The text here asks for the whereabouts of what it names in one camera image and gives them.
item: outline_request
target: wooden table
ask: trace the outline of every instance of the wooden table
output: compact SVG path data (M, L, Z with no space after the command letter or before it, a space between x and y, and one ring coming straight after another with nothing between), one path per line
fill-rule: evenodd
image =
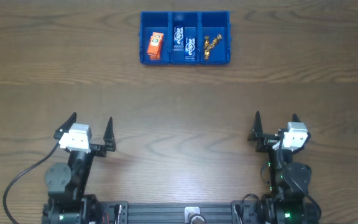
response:
M230 10L227 66L139 63L140 11ZM72 112L117 152L96 158L87 193L128 202L230 202L269 192L267 158L246 141L298 113L313 138L294 157L312 170L321 223L358 222L358 1L0 1L2 194L55 144ZM57 151L8 196L20 223L40 223L44 174Z

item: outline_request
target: orange tic tac box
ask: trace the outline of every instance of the orange tic tac box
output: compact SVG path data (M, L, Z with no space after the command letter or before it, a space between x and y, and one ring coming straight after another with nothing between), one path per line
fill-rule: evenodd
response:
M158 32L153 32L153 35L150 37L149 47L147 49L147 54L150 55L150 59L160 59L163 37L164 34Z

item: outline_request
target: wooden surface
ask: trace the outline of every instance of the wooden surface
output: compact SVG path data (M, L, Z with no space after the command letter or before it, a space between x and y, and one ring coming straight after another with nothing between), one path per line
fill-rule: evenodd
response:
M228 66L143 66L139 13L230 10ZM73 112L102 143L87 192L128 202L230 202L269 192L266 154L246 141L296 112L313 135L294 157L312 170L321 223L358 222L358 1L0 1L0 223L6 185L43 158ZM44 174L57 151L18 181L8 206L39 223Z

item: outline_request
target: tic tac logo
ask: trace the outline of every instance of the tic tac logo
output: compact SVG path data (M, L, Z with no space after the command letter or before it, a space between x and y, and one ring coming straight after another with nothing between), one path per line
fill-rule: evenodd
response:
M189 55L193 55L193 51L196 48L196 39L188 39L188 43L186 44L186 50L189 52Z
M180 44L182 39L183 39L183 27L178 28L177 31L175 32L175 40L177 41L178 44Z

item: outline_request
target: blue tray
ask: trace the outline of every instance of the blue tray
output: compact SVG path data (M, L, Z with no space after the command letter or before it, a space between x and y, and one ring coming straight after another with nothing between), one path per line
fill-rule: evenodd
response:
M185 38L196 37L196 60L185 60L184 50L173 50L173 28L184 27ZM230 62L231 36L230 12L141 12L140 13L140 62L146 65L205 64L219 65ZM160 60L151 60L147 55L150 36L153 32L164 34ZM223 40L211 50L209 60L204 59L204 36L210 41L217 34Z

